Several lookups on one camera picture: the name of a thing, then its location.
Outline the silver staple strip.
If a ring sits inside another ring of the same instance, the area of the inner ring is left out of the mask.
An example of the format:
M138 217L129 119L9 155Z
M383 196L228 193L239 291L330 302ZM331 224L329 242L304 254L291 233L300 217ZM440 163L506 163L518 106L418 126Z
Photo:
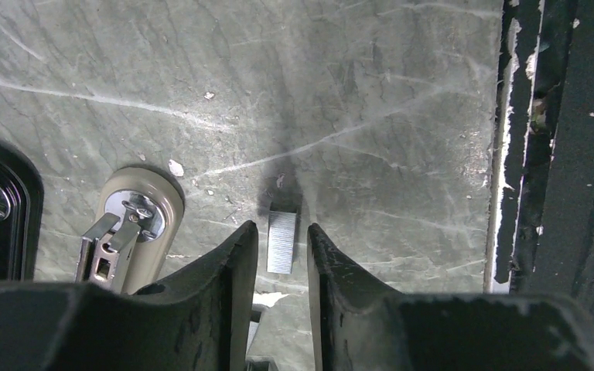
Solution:
M297 232L298 211L280 203L272 203L268 213L266 271L291 274Z

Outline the beige black stapler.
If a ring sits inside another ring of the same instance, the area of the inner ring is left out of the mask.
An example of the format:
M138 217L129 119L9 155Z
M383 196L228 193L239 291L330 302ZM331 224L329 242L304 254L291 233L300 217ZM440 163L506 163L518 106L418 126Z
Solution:
M158 279L183 220L182 191L147 168L126 167L106 181L96 219L82 235L75 281L134 294Z

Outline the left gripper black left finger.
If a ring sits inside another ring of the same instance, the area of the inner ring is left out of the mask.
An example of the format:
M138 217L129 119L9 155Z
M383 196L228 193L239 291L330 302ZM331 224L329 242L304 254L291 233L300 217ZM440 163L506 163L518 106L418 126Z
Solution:
M0 370L243 370L258 228L133 295L0 281Z

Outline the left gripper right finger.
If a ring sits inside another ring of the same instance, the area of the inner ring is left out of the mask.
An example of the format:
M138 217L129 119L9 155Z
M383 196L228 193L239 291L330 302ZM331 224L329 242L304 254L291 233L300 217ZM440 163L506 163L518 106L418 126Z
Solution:
M541 294L405 294L308 228L317 370L594 370L594 325Z

